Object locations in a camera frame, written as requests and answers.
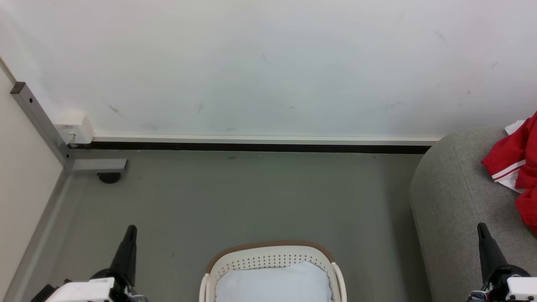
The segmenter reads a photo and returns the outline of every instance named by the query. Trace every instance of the wall outlet box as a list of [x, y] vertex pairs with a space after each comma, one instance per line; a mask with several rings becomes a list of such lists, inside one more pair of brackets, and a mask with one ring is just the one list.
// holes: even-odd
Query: wall outlet box
[[54, 126], [66, 143], [91, 143], [95, 134], [88, 117], [79, 112], [61, 114]]

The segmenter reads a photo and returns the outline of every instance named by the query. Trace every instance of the red cloth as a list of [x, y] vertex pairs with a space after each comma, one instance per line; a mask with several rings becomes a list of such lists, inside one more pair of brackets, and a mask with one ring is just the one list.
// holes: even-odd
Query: red cloth
[[518, 130], [497, 142], [481, 161], [494, 181], [518, 170], [517, 189], [526, 189], [515, 205], [522, 221], [537, 234], [537, 112]]

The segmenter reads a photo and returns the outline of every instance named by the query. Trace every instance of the white stripe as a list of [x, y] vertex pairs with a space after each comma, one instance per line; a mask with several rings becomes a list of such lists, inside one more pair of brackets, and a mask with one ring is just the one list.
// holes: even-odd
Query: white stripe
[[500, 172], [494, 174], [494, 175], [492, 176], [492, 179], [495, 179], [495, 178], [498, 178], [498, 177], [500, 177], [500, 176], [503, 176], [504, 174], [509, 173], [509, 172], [512, 171], [513, 169], [516, 169], [516, 168], [518, 168], [518, 167], [521, 167], [521, 166], [523, 166], [523, 165], [525, 165], [525, 164], [526, 164], [526, 160], [521, 160], [521, 161], [519, 161], [519, 162], [517, 162], [517, 163], [514, 163], [514, 164], [510, 165], [509, 167], [503, 169], [502, 171], [500, 171]]
[[498, 179], [495, 179], [494, 181], [495, 181], [495, 182], [499, 182], [499, 181], [501, 181], [501, 180], [504, 180], [504, 179], [510, 177], [511, 175], [513, 175], [513, 174], [515, 174], [515, 173], [518, 175], [518, 170], [520, 170], [520, 169], [513, 170], [513, 172], [511, 172], [511, 173], [509, 173], [509, 174], [507, 174], [507, 175], [504, 175], [504, 176], [502, 176], [502, 177], [500, 177], [500, 178], [498, 178]]
[[526, 121], [525, 120], [517, 120], [514, 124], [511, 124], [505, 128], [505, 131], [508, 135], [511, 135], [515, 133], [518, 128], [520, 128]]

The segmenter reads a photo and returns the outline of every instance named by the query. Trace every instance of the baseboard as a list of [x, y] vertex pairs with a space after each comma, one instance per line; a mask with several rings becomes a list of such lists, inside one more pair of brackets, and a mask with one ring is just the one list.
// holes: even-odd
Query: baseboard
[[94, 142], [229, 143], [272, 145], [432, 146], [440, 138], [365, 136], [246, 136], [96, 133]]
[[440, 138], [96, 134], [71, 149], [424, 154]]

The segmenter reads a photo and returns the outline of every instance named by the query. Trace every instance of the white basket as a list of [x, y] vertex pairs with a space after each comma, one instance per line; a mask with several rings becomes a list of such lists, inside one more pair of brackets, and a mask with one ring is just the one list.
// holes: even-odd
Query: white basket
[[222, 251], [210, 262], [201, 281], [199, 302], [215, 302], [216, 283], [230, 270], [283, 268], [304, 261], [326, 272], [333, 302], [347, 302], [345, 281], [332, 255], [308, 241], [252, 243]]

